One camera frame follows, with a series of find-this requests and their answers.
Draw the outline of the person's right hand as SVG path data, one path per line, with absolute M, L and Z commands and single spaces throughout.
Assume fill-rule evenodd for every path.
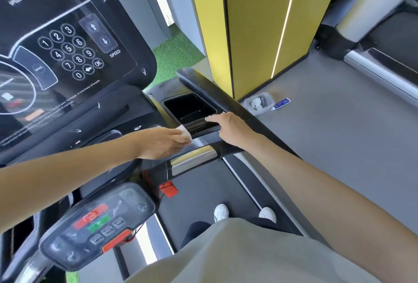
M 219 136 L 226 143 L 248 151 L 254 144 L 258 134 L 254 132 L 240 117 L 231 113 L 229 127 L 220 127 Z

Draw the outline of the white cleaning wipe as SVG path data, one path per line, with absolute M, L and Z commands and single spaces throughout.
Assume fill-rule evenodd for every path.
M 191 134 L 188 132 L 188 130 L 185 128 L 184 125 L 180 125 L 176 129 L 178 129 L 178 130 L 180 130 L 182 132 L 181 136 L 187 138 L 187 142 L 188 143 L 191 143 L 192 142 Z

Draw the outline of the person's left forearm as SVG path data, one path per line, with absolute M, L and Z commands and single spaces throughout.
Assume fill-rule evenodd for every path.
M 98 175 L 145 155 L 143 141 L 118 138 L 1 168 L 0 233 Z

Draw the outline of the person's right forearm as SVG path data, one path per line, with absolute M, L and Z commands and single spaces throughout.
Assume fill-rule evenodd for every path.
M 253 133 L 234 142 L 276 179 L 332 249 L 383 283 L 418 283 L 418 235 L 311 164 Z

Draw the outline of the black treadmill handrail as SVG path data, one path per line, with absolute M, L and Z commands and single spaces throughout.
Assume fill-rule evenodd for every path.
M 211 82 L 205 76 L 193 68 L 181 68 L 176 71 L 177 77 L 192 91 L 198 93 L 210 104 L 224 112 L 232 112 L 241 119 L 256 133 L 264 135 L 280 148 L 290 154 L 299 157 L 288 145 L 269 130 L 261 121 L 241 106 L 236 100 L 230 97 L 224 90 Z

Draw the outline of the black cup holder tray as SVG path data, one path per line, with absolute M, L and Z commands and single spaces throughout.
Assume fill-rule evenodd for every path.
M 194 92 L 164 99 L 161 105 L 192 135 L 217 127 L 216 123 L 207 122 L 205 118 L 217 114 L 218 110 Z

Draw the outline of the clear plastic container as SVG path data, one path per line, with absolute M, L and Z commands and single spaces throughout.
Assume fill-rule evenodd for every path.
M 274 98 L 268 92 L 260 92 L 244 99 L 242 106 L 253 116 L 260 116 L 275 105 Z

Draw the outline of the red safety clip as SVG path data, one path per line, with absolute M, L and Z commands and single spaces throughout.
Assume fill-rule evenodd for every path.
M 172 181 L 161 184 L 159 190 L 163 193 L 163 196 L 167 196 L 168 198 L 172 198 L 179 193 Z

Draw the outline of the green artificial turf mat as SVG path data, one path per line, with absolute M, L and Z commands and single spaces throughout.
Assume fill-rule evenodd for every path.
M 157 73 L 149 87 L 176 77 L 176 71 L 192 67 L 205 58 L 198 48 L 176 26 L 169 26 L 171 37 L 153 49 L 157 62 Z

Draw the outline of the white shoe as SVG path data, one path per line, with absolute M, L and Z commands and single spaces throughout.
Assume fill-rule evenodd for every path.
M 223 203 L 217 205 L 214 210 L 214 222 L 217 223 L 227 218 L 229 218 L 229 210 L 227 206 Z
M 258 215 L 259 218 L 264 218 L 264 219 L 268 219 L 269 221 L 273 222 L 273 223 L 277 223 L 277 217 L 275 212 L 269 208 L 269 207 L 263 207 Z

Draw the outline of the dark trousers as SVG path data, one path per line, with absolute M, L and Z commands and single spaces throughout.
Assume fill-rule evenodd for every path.
M 280 227 L 277 223 L 273 222 L 270 218 L 264 218 L 264 217 L 258 216 L 258 217 L 250 217 L 245 220 L 251 224 L 257 225 L 262 228 L 289 233 L 289 231 Z M 189 242 L 191 242 L 193 239 L 195 239 L 196 237 L 204 233 L 210 227 L 211 227 L 211 224 L 208 222 L 198 221 L 198 222 L 192 223 L 185 235 L 185 238 L 181 244 L 180 249 L 184 248 Z

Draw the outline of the yellow pillar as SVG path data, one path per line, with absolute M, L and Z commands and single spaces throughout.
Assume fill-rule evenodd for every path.
M 215 83 L 236 100 L 304 58 L 331 0 L 194 0 Z

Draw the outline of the white right shoe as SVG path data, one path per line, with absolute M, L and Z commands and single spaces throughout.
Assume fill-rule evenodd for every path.
M 263 207 L 258 215 L 259 218 L 264 218 L 264 219 L 268 219 L 269 221 L 273 222 L 273 223 L 277 223 L 277 217 L 275 212 L 269 208 L 269 207 Z

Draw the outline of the treadmill control pod with buttons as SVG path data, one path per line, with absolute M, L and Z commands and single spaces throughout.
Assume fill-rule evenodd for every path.
M 82 199 L 40 239 L 39 251 L 64 271 L 78 271 L 128 238 L 158 210 L 135 182 L 107 185 Z

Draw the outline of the black treadmill console screen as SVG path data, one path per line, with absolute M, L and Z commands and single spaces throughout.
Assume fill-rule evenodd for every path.
M 119 0 L 0 0 L 0 167 L 156 72 Z

